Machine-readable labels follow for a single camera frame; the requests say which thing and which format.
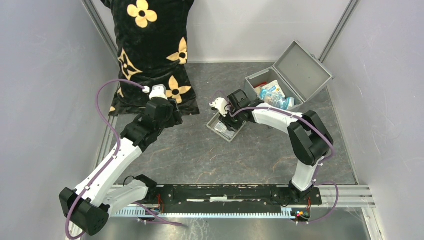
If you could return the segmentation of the red first aid pouch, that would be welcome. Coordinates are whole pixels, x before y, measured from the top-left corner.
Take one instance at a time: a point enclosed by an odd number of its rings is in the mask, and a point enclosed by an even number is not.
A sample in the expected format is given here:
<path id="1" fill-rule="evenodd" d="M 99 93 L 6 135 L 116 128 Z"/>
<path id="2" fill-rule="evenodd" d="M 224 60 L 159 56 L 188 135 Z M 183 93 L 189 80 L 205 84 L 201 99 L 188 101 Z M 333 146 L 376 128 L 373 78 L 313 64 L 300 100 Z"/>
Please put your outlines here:
<path id="1" fill-rule="evenodd" d="M 268 82 L 262 82 L 262 83 L 260 83 L 258 85 L 253 86 L 253 88 L 263 87 L 263 86 L 265 86 L 267 84 L 268 84 Z"/>

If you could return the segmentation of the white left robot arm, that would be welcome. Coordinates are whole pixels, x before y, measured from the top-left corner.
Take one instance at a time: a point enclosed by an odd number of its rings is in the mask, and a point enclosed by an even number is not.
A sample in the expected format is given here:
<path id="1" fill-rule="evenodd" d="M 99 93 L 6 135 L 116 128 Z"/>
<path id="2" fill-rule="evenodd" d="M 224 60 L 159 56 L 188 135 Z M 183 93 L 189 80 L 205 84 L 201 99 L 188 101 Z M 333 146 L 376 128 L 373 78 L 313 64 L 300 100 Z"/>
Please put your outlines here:
<path id="1" fill-rule="evenodd" d="M 182 124 L 182 114 L 175 99 L 153 97 L 143 113 L 129 123 L 118 136 L 115 146 L 97 168 L 73 189 L 65 187 L 59 194 L 65 228 L 78 226 L 83 234 L 94 236 L 112 214 L 128 205 L 143 201 L 153 203 L 157 190 L 135 179 L 110 192 L 124 170 L 152 145 L 166 128 Z"/>

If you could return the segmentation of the blue gauze packet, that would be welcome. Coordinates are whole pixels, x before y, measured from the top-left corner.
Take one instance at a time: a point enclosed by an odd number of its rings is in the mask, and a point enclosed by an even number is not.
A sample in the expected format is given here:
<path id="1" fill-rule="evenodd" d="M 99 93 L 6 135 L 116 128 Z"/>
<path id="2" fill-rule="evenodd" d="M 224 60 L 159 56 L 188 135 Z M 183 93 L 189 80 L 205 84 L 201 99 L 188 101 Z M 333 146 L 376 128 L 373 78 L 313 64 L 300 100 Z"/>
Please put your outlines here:
<path id="1" fill-rule="evenodd" d="M 284 97 L 267 89 L 262 89 L 259 96 L 265 103 L 278 109 L 289 110 L 295 105 L 294 97 Z"/>

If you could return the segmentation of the silver metal case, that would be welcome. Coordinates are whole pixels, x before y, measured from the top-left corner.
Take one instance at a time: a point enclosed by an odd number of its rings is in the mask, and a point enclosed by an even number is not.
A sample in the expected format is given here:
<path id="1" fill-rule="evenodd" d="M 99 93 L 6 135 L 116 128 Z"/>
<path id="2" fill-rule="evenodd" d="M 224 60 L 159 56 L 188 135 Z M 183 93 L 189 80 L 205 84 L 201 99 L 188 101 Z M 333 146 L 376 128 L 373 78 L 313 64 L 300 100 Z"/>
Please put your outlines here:
<path id="1" fill-rule="evenodd" d="M 332 79 L 334 75 L 299 41 L 294 40 L 271 67 L 247 76 L 243 91 L 254 101 L 259 98 L 255 87 L 276 80 L 283 93 L 294 98 L 294 106 L 289 111 L 296 112 Z"/>

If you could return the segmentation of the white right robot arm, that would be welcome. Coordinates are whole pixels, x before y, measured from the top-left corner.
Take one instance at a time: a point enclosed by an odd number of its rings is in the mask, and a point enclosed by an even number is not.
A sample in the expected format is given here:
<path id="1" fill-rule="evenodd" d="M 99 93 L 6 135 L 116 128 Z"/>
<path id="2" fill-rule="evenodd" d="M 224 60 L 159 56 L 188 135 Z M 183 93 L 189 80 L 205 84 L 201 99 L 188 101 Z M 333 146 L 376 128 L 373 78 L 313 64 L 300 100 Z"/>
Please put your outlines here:
<path id="1" fill-rule="evenodd" d="M 289 182 L 289 199 L 302 204 L 309 198 L 308 190 L 316 182 L 318 166 L 336 153 L 334 140 L 315 111 L 283 110 L 260 98 L 251 100 L 241 89 L 227 97 L 213 97 L 209 106 L 218 111 L 219 120 L 235 132 L 250 122 L 287 134 L 298 160 Z"/>

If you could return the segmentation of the clear bag of wipes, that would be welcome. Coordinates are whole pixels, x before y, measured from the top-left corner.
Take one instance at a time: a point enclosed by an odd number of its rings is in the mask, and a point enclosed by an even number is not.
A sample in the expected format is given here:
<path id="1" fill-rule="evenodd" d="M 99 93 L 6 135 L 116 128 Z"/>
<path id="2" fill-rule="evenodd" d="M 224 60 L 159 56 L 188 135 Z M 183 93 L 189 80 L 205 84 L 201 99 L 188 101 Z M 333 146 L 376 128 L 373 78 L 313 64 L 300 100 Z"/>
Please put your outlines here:
<path id="1" fill-rule="evenodd" d="M 235 135 L 235 132 L 234 131 L 229 130 L 227 128 L 227 126 L 224 123 L 220 122 L 220 121 L 217 122 L 217 124 L 215 125 L 215 127 L 213 129 L 215 131 L 217 131 L 225 139 L 228 139 L 228 140 L 231 140 L 234 137 L 234 135 Z"/>

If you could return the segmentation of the grey plastic divider tray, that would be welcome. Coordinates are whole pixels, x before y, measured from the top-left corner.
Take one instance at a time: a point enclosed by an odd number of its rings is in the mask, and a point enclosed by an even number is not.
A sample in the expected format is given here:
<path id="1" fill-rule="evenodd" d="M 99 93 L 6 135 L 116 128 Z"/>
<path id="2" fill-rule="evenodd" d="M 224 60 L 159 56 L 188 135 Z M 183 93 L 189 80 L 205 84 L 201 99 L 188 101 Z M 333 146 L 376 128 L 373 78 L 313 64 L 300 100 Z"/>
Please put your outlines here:
<path id="1" fill-rule="evenodd" d="M 244 122 L 239 129 L 234 130 L 226 126 L 220 120 L 220 116 L 221 115 L 219 113 L 216 113 L 212 117 L 212 119 L 206 124 L 206 126 L 208 129 L 212 130 L 214 133 L 219 135 L 221 138 L 225 139 L 227 142 L 232 142 L 247 123 Z"/>

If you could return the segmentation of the white wipes packet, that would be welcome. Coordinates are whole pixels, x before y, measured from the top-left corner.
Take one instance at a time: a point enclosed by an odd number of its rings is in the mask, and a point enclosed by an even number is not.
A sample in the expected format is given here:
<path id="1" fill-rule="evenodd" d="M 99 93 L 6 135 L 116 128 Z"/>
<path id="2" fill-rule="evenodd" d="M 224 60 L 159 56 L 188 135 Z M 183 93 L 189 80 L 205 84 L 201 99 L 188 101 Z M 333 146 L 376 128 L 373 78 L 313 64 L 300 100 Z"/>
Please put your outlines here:
<path id="1" fill-rule="evenodd" d="M 270 83 L 267 83 L 266 85 L 261 87 L 261 91 L 260 91 L 260 98 L 263 99 L 265 97 L 266 94 L 273 94 L 273 95 L 278 95 L 281 96 L 283 98 L 286 98 L 285 93 L 283 92 L 281 86 L 279 85 L 277 80 L 274 80 Z"/>

